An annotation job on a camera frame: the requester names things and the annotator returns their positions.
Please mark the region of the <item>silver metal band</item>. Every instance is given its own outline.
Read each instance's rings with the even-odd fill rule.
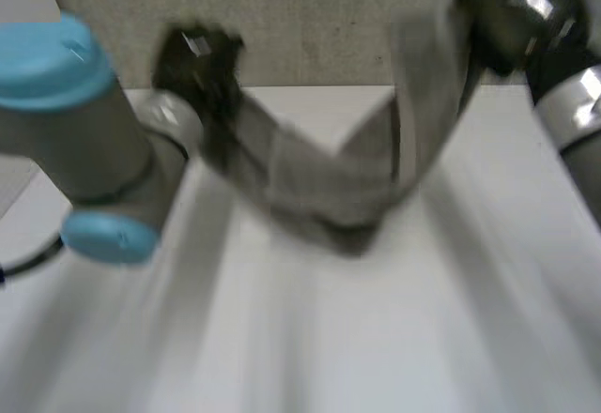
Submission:
[[[188,155],[198,153],[203,126],[187,101],[167,91],[155,91],[135,109],[135,114],[145,127],[182,145]]]
[[[536,112],[560,151],[601,130],[601,66],[557,86],[538,102]]]

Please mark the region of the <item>concrete wall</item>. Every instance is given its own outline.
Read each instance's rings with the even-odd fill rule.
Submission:
[[[386,23],[437,0],[58,0],[113,55],[125,86],[148,85],[165,23],[212,19],[238,29],[251,85],[388,84]]]

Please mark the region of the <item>gray fabric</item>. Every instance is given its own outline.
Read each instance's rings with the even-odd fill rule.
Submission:
[[[386,211],[434,162],[477,85],[469,29],[454,5],[396,21],[395,98],[337,155],[246,99],[235,123],[208,124],[205,156],[286,228],[341,252],[362,252]]]

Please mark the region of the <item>white table surface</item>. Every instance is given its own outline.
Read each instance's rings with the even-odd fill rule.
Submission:
[[[253,91],[330,148],[390,93]],[[68,207],[38,174],[0,261]],[[0,411],[598,412],[599,239],[520,87],[479,92],[361,259],[289,237],[194,161],[151,264],[67,252],[0,292]]]

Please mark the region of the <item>metallic robot arm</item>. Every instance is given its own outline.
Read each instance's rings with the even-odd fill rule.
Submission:
[[[34,160],[72,202],[60,235],[93,259],[139,263],[154,251],[201,124],[156,93],[134,113],[89,29],[0,27],[0,143]]]
[[[584,0],[462,0],[472,46],[500,75],[527,76],[540,120],[601,224],[601,56]]]

